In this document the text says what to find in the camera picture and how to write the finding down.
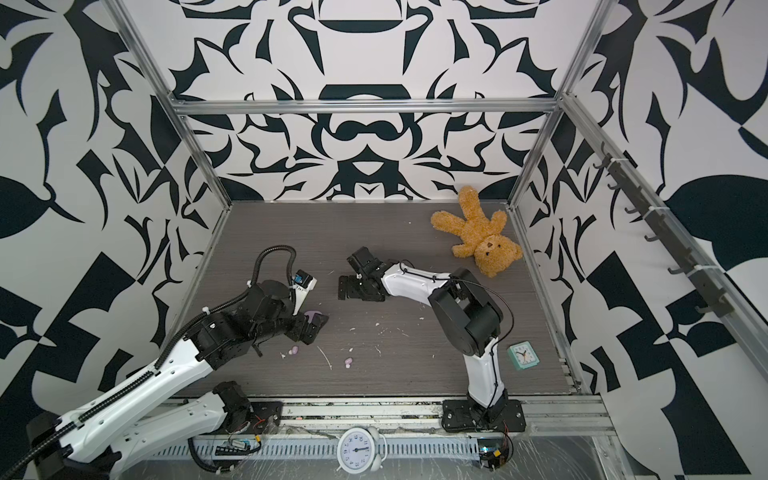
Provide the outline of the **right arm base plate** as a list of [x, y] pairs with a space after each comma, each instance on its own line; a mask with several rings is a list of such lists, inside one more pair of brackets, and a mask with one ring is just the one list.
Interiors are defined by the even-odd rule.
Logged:
[[502, 397], [490, 409], [471, 399], [444, 400], [441, 427], [449, 433], [461, 432], [524, 432], [527, 428], [522, 404]]

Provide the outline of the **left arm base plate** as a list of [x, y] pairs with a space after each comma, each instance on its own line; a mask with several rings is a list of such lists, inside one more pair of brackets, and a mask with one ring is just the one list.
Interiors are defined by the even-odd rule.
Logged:
[[252, 401], [248, 431], [262, 434], [277, 429], [281, 425], [283, 406], [282, 401]]

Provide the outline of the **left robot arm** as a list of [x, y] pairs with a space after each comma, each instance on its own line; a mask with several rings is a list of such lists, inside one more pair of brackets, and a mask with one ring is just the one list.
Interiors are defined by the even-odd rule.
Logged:
[[33, 465], [41, 479], [115, 479], [133, 465], [201, 434], [240, 433], [255, 422], [241, 386], [222, 382], [184, 405], [153, 410], [228, 362], [284, 335], [309, 345], [327, 316], [301, 307], [316, 279], [293, 268], [296, 250], [272, 246], [255, 260], [246, 289], [204, 308], [181, 327], [159, 357], [107, 393], [61, 416], [43, 413], [27, 426], [30, 450], [3, 478]]

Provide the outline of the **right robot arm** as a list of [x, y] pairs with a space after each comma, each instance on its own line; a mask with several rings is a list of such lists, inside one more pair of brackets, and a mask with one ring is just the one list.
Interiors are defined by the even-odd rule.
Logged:
[[498, 344], [504, 314], [467, 269], [433, 273], [404, 261], [383, 261], [362, 247], [347, 258], [353, 269], [339, 278], [338, 297], [383, 302], [402, 297], [432, 308], [449, 343], [464, 356], [470, 403], [494, 416], [506, 403]]

